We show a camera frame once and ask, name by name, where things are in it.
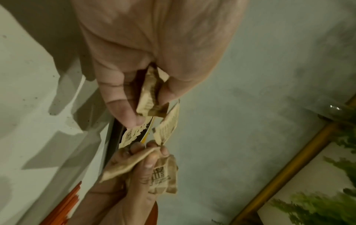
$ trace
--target hand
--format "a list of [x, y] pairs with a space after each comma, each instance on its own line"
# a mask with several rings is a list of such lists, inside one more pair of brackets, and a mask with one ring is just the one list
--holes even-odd
[[203, 81], [222, 57], [248, 0], [72, 0], [109, 111], [125, 127], [136, 115], [143, 76], [155, 62], [170, 75], [160, 104]]
[[[157, 147], [157, 144], [150, 141], [147, 147]], [[140, 142], [130, 148], [133, 154], [144, 149], [145, 145]], [[161, 153], [169, 155], [166, 147], [161, 148]], [[119, 149], [105, 169], [128, 157], [130, 154], [125, 148]], [[128, 190], [125, 176], [102, 183], [97, 181], [81, 201], [68, 225], [144, 225], [157, 199], [157, 195], [148, 193], [157, 159], [158, 153], [153, 152], [135, 166]]]

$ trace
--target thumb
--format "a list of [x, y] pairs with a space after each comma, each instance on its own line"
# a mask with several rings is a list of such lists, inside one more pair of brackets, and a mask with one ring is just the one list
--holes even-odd
[[147, 199], [148, 190], [151, 185], [153, 169], [158, 160], [158, 153], [153, 152], [142, 160], [133, 170], [128, 197], [137, 201]]
[[162, 85], [161, 89], [158, 92], [158, 102], [160, 105], [164, 105], [167, 102], [170, 102], [174, 99], [179, 98], [200, 81], [191, 80], [191, 81], [182, 81], [174, 77], [169, 77], [169, 79]]

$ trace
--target human hand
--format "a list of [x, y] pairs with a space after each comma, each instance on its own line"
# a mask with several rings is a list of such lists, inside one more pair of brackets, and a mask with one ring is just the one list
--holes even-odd
[[125, 127], [144, 122], [136, 107], [151, 62], [170, 75], [160, 104], [182, 96], [218, 63], [248, 0], [72, 0], [109, 111]]
[[[157, 144], [150, 141], [146, 146], [157, 147]], [[144, 149], [145, 145], [140, 142], [135, 142], [130, 148], [133, 154]], [[161, 153], [169, 155], [164, 146]], [[105, 169], [128, 157], [130, 154], [127, 149], [119, 149]], [[68, 225], [144, 225], [157, 199], [157, 195], [149, 193], [148, 189], [158, 157], [158, 153], [153, 152], [135, 166], [128, 190], [124, 175], [102, 183], [97, 181], [81, 201]]]

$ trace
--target wooden frame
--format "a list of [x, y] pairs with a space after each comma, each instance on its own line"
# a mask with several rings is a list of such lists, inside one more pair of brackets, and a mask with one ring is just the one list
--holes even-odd
[[[356, 95], [347, 103], [356, 106]], [[262, 189], [262, 191], [233, 219], [231, 225], [239, 225], [244, 219], [256, 213], [289, 180], [306, 166], [322, 149], [330, 143], [330, 136], [339, 127], [336, 122], [329, 123]]]

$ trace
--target stack of packets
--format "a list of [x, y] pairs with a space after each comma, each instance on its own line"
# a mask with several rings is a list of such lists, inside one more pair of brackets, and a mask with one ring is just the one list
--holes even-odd
[[[174, 105], [169, 113], [169, 104], [160, 106], [157, 100], [158, 91], [164, 83], [164, 76], [167, 77], [162, 70], [155, 65], [150, 65], [145, 75], [145, 81], [142, 85], [141, 95], [136, 112], [142, 116], [146, 116], [145, 123], [133, 129], [129, 129], [122, 137], [122, 142], [119, 144], [123, 148], [131, 144], [136, 137], [146, 128], [153, 116], [163, 117], [162, 122], [153, 130], [154, 138], [157, 144], [164, 145], [168, 138], [172, 135], [177, 127], [179, 115], [179, 102]], [[161, 154], [161, 147], [147, 148], [141, 152], [132, 155], [130, 158], [117, 166], [113, 166], [103, 173], [102, 181], [112, 179], [119, 175], [126, 176], [126, 186], [130, 186], [131, 171], [136, 164], [145, 159], [150, 153], [157, 151], [159, 159], [154, 167], [152, 182], [149, 189], [150, 193], [177, 193], [177, 171], [178, 167], [173, 155], [164, 157]]]

